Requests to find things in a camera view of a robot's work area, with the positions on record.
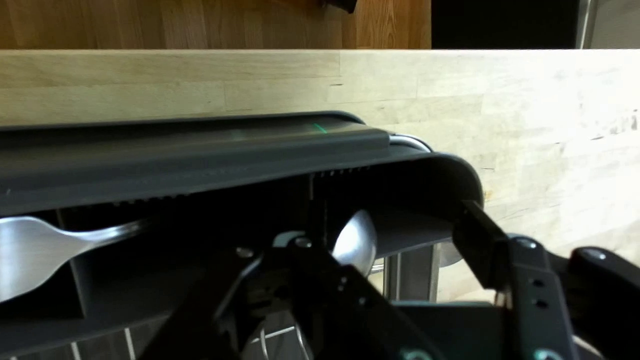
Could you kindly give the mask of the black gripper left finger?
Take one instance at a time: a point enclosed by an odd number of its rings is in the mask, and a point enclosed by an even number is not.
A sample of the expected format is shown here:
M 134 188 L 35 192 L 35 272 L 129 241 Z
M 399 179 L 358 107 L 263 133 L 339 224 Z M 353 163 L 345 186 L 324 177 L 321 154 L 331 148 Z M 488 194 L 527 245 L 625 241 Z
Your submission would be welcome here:
M 314 360 L 399 360 L 391 303 L 349 264 L 301 231 L 273 239 L 291 257 L 291 314 Z

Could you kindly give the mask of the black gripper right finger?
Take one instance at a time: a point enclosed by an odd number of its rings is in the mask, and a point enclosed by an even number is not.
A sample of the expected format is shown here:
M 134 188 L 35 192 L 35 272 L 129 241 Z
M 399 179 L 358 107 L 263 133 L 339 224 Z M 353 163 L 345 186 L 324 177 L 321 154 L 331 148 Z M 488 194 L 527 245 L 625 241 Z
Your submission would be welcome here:
M 559 278 L 546 247 L 505 233 L 478 201 L 461 200 L 454 245 L 505 312 L 516 360 L 579 360 Z

